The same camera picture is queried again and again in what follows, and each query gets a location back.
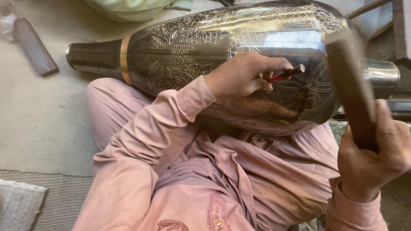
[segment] green cloth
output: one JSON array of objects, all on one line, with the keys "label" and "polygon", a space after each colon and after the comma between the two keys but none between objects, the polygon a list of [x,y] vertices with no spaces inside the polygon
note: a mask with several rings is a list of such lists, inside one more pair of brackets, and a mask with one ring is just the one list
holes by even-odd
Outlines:
[{"label": "green cloth", "polygon": [[191,10],[193,8],[193,0],[174,0],[174,2],[167,6],[167,9],[169,8]]},{"label": "green cloth", "polygon": [[191,10],[193,0],[85,0],[98,12],[119,22],[141,22],[155,18],[167,8]]}]

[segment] white cloth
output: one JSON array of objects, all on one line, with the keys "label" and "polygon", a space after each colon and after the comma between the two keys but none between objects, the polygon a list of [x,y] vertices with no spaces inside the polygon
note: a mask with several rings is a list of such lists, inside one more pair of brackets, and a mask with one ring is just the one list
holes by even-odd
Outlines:
[{"label": "white cloth", "polygon": [[0,179],[0,230],[30,231],[47,188]]}]

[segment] cloth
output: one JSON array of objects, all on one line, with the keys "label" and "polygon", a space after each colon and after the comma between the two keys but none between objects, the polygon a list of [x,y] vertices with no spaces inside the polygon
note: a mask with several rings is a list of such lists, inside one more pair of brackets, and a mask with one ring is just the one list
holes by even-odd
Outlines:
[{"label": "cloth", "polygon": [[165,7],[191,10],[192,0],[85,0],[107,18],[119,22],[142,22],[155,18]]},{"label": "cloth", "polygon": [[30,231],[47,188],[0,179],[0,230]]},{"label": "cloth", "polygon": [[193,0],[174,0],[167,6],[167,9],[170,8],[191,10],[193,8]]},{"label": "cloth", "polygon": [[94,157],[95,180],[73,230],[287,230],[328,203],[332,230],[387,230],[380,196],[355,203],[330,186],[339,174],[328,124],[212,141],[193,123],[215,101],[202,76],[151,105],[144,98],[116,79],[88,86],[96,141],[107,146]]}]

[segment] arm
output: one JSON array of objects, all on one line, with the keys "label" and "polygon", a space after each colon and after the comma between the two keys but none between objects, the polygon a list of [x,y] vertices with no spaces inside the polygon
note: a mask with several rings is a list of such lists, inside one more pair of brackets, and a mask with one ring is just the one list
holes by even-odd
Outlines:
[{"label": "arm", "polygon": [[236,55],[180,91],[163,91],[111,138],[94,157],[95,180],[73,228],[75,231],[136,230],[150,207],[158,179],[152,166],[180,127],[217,99],[272,90],[261,73],[289,70],[285,59],[254,52]]},{"label": "arm", "polygon": [[160,93],[115,134],[94,157],[96,176],[73,230],[129,230],[138,227],[150,207],[158,176],[152,165],[170,146],[180,127],[215,101],[198,77],[176,92]]},{"label": "arm", "polygon": [[376,101],[379,153],[359,150],[349,125],[338,150],[341,179],[330,181],[327,230],[386,231],[379,189],[411,168],[408,126],[392,119],[385,100]]}]

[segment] engraved vase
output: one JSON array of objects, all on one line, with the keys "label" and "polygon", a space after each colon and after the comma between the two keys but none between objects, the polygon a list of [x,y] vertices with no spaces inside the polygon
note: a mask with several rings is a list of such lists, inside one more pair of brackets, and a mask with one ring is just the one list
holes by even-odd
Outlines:
[{"label": "engraved vase", "polygon": [[[146,27],[124,39],[76,43],[67,61],[79,71],[124,80],[151,95],[179,90],[234,55],[254,51],[305,65],[305,73],[272,84],[272,91],[219,100],[201,114],[271,135],[292,135],[325,123],[340,108],[328,70],[324,35],[351,21],[335,8],[311,0],[242,4],[200,12]],[[390,62],[365,62],[364,76],[388,97],[399,81]]]}]

